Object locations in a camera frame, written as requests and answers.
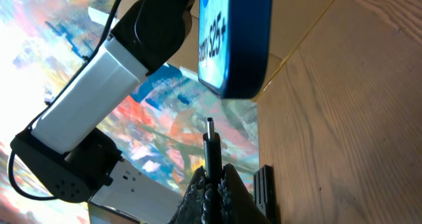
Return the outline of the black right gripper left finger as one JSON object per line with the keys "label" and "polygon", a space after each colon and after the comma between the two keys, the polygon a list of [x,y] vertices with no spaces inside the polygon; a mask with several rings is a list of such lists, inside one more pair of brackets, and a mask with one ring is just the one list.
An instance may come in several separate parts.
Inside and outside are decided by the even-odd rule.
{"label": "black right gripper left finger", "polygon": [[180,201],[177,211],[168,224],[206,224],[211,223],[211,184],[207,183],[203,167],[195,170],[194,175]]}

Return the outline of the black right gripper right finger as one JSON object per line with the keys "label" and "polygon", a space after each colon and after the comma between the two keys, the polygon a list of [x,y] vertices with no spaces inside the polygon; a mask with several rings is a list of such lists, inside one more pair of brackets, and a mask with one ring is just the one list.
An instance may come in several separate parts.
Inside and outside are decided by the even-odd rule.
{"label": "black right gripper right finger", "polygon": [[235,167],[228,163],[218,184],[224,224],[270,224],[246,189]]}

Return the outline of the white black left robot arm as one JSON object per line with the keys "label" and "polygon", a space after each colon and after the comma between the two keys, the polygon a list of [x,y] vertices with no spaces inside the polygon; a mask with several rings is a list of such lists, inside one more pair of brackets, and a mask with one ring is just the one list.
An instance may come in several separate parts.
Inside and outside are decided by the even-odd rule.
{"label": "white black left robot arm", "polygon": [[99,130],[136,87],[178,49],[192,26],[195,0],[138,0],[100,42],[53,101],[11,142],[48,190],[47,200],[88,202],[147,223],[171,220],[181,195],[143,175]]}

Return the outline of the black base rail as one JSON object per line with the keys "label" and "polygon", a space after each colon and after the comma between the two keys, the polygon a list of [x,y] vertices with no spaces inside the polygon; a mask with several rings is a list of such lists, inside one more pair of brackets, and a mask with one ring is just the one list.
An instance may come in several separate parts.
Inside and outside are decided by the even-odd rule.
{"label": "black base rail", "polygon": [[271,222],[276,222],[274,195],[274,171],[263,165],[253,176],[253,196],[257,208]]}

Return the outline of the blue Galaxy smartphone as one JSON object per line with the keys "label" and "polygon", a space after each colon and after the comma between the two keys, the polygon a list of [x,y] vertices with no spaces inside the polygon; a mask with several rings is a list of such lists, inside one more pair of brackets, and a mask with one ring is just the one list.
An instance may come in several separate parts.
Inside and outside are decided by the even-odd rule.
{"label": "blue Galaxy smartphone", "polygon": [[198,80],[221,99],[251,99],[268,65],[272,0],[200,0]]}

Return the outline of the colourful abstract painting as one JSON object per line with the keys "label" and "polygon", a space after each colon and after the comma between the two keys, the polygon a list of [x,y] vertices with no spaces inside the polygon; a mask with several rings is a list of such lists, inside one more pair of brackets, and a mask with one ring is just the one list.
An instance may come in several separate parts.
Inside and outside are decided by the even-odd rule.
{"label": "colourful abstract painting", "polygon": [[[1,222],[91,223],[86,204],[37,202],[9,184],[10,143],[56,96],[98,44],[115,0],[1,0]],[[136,168],[183,193],[204,164],[202,134],[212,116],[223,159],[247,187],[258,168],[257,108],[220,101],[177,63],[162,67],[100,124]]]}

